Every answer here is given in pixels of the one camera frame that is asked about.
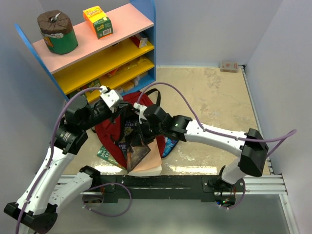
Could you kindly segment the green Treehouse book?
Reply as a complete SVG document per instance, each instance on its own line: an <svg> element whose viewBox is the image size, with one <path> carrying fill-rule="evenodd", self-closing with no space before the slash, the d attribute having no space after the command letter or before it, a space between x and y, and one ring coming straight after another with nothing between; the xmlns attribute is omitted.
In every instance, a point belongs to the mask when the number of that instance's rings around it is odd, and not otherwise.
<svg viewBox="0 0 312 234"><path fill-rule="evenodd" d="M109 151L104 147L101 146L101 148L99 149L98 153L97 153L97 157L109 162L110 164L117 166L121 169L124 169L124 167L122 165L120 165L115 159L114 157L109 153Z"/></svg>

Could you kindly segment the Tale of Two Cities book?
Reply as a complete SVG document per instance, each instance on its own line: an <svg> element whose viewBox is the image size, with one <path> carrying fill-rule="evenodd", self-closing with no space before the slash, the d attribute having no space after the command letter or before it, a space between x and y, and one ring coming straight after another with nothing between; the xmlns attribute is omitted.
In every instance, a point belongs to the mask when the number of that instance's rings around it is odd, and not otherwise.
<svg viewBox="0 0 312 234"><path fill-rule="evenodd" d="M129 176L159 176L162 171L162 161L156 140L148 145L129 146L126 161Z"/></svg>

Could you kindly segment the red backpack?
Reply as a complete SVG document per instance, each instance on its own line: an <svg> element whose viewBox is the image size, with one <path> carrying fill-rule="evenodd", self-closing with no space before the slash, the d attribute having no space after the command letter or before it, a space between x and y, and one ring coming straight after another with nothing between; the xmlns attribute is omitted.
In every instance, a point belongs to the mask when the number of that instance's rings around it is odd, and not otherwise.
<svg viewBox="0 0 312 234"><path fill-rule="evenodd" d="M160 106L161 94L156 88L144 93L139 103L147 107L153 105L154 103L148 97L148 95L153 92L158 92L156 105ZM126 94L123 96L123 100L133 105L138 100L140 94L140 91ZM121 140L125 136L124 129L126 120L130 120L132 117L138 117L138 115L135 114L130 107L127 107L125 110L121 111L121 114L115 119L115 122L111 122L108 119L95 126L95 132L102 145L108 150L117 163L125 169L127 169L125 153L118 146L118 144L121 143ZM165 149L164 136L157 136L156 141L158 151L160 156L162 156Z"/></svg>

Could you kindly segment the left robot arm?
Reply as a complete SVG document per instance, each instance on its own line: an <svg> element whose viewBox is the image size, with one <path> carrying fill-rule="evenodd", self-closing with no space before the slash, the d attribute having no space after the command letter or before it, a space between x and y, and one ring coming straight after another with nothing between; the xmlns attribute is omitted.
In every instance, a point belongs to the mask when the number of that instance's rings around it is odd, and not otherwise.
<svg viewBox="0 0 312 234"><path fill-rule="evenodd" d="M100 188L100 172L84 166L66 185L55 190L64 170L86 142L86 131L115 118L122 101L122 96L111 90L101 94L94 106L79 94L66 103L55 123L50 146L39 171L23 195L4 208L4 212L17 221L17 234L25 234L29 229L38 234L49 232L60 211L74 198L86 190Z"/></svg>

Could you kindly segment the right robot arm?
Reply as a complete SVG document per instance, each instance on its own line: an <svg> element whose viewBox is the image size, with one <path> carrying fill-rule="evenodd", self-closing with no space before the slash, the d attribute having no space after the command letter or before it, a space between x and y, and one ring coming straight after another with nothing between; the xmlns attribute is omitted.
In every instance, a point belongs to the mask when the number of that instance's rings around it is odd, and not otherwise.
<svg viewBox="0 0 312 234"><path fill-rule="evenodd" d="M232 163L221 168L218 178L210 182L210 186L220 192L229 191L245 176L263 175L268 146L256 129L235 131L235 136L230 138L229 130L205 125L182 115L171 116L155 104L147 107L135 103L134 111L138 114L133 139L135 146L147 145L157 136L164 136L177 141L206 144L236 156Z"/></svg>

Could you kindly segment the purple Treehouse book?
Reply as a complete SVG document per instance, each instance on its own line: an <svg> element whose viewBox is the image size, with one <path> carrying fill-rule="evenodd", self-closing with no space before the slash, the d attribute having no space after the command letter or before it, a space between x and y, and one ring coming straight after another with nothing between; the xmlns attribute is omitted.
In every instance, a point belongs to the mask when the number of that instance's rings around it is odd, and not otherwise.
<svg viewBox="0 0 312 234"><path fill-rule="evenodd" d="M131 145L131 141L133 138L132 131L135 129L136 120L126 120L123 128L122 139L118 142L118 147L121 149L122 153L126 155L127 149Z"/></svg>

